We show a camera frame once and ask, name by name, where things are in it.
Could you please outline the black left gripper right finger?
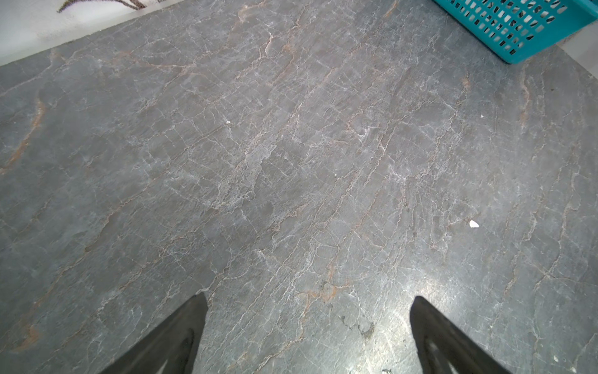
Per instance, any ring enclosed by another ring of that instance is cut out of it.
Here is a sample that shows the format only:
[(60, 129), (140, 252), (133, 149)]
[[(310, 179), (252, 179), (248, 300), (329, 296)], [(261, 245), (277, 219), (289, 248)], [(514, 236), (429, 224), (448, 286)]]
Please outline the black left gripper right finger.
[(508, 372), (422, 296), (414, 299), (410, 323), (424, 373)]

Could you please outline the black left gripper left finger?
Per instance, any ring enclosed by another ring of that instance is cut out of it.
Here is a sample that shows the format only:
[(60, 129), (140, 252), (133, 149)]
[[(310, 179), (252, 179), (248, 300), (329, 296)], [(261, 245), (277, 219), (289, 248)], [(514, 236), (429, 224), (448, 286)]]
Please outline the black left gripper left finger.
[(206, 324), (204, 293), (188, 299), (103, 373), (191, 373)]

